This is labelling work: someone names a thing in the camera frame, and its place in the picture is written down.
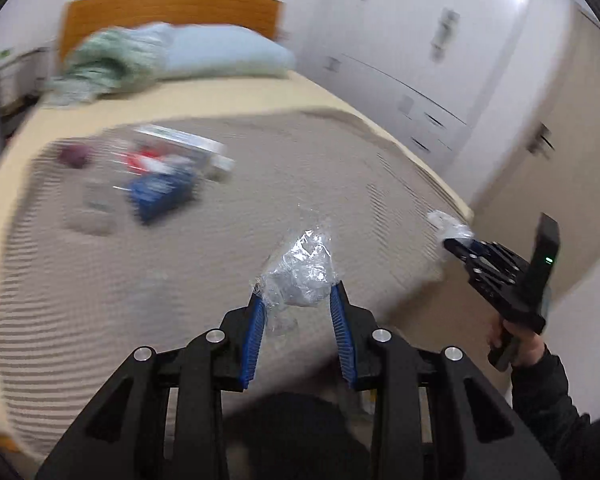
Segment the person's right hand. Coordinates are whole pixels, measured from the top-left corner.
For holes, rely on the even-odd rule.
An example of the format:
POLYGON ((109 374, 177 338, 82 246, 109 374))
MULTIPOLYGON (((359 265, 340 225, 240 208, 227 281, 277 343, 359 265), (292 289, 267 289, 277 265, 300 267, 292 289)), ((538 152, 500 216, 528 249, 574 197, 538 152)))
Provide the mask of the person's right hand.
POLYGON ((488 343, 488 360, 501 372, 510 366, 535 365, 545 353, 544 340, 540 335, 501 316, 491 322, 488 343))

